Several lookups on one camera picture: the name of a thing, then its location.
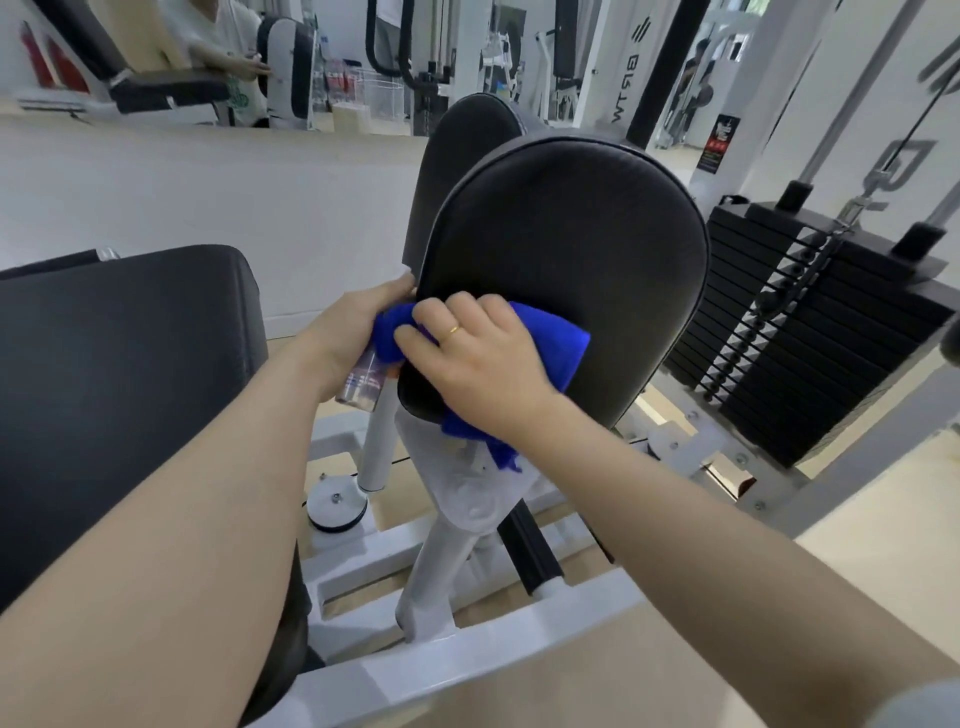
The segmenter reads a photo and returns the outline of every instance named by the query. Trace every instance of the round foot base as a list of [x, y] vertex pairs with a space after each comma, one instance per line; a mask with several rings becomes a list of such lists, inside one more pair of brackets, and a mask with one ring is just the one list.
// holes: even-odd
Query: round foot base
[[352, 475], [332, 475], [310, 490], [306, 498], [306, 515], [323, 533], [349, 531], [367, 513], [369, 502]]

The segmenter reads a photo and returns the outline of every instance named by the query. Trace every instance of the hand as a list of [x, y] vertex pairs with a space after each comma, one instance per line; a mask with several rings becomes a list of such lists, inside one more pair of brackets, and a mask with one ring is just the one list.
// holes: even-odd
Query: hand
[[321, 401], [343, 389], [370, 342], [376, 314], [409, 296], [413, 287], [414, 277], [405, 273], [374, 288], [345, 293], [300, 333], [297, 338], [310, 351], [310, 366], [324, 378]]
[[271, 74], [270, 66], [263, 61], [238, 56], [230, 56], [227, 68], [224, 70], [241, 81], [256, 81], [258, 76], [269, 76]]
[[439, 346], [413, 327], [394, 338], [460, 417], [517, 447], [557, 398], [530, 332], [500, 296], [469, 293], [421, 301], [414, 319]]

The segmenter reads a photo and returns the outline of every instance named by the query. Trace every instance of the white pole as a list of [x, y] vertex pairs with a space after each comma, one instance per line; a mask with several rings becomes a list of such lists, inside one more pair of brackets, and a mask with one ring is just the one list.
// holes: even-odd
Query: white pole
[[740, 191], [835, 6], [836, 0], [772, 0], [760, 19], [721, 111], [739, 120], [730, 147], [715, 173], [697, 169], [690, 179], [705, 215]]
[[380, 399], [376, 401], [376, 408], [370, 415], [357, 473], [357, 485], [365, 493], [376, 493], [387, 486], [397, 440], [394, 417], [399, 407], [396, 379], [388, 376], [380, 391]]

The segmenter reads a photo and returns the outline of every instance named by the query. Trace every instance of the white wall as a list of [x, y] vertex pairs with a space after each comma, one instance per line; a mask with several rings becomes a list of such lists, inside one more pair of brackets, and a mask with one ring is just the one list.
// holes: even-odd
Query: white wall
[[425, 140], [0, 117], [0, 268], [111, 246], [238, 248], [268, 336], [397, 270]]
[[[330, 40], [330, 53], [335, 58], [361, 61], [369, 67], [365, 45], [367, 0], [313, 0], [313, 10], [321, 30]], [[432, 28], [432, 0], [418, 0], [414, 6], [411, 40], [411, 59], [415, 72], [426, 70]]]

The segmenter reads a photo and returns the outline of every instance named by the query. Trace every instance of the weight stack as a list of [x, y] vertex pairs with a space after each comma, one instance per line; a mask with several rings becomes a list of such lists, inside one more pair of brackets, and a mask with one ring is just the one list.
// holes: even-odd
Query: weight stack
[[[666, 360], [784, 467], [828, 445], [937, 345], [960, 310], [960, 291], [932, 280], [944, 261], [904, 259], [894, 242], [863, 230], [830, 237], [836, 227], [772, 203], [716, 207], [707, 289]], [[757, 317], [798, 286], [780, 315]]]

